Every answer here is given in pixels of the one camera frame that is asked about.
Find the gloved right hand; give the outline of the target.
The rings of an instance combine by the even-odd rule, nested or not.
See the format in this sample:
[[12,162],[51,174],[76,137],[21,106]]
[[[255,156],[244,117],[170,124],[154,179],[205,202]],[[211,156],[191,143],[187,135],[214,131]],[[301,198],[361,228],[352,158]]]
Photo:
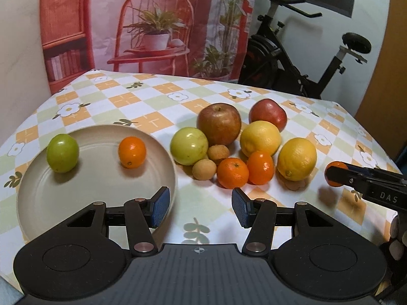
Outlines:
[[379,249],[388,264],[406,261],[406,212],[393,214],[392,221],[385,221],[384,241]]

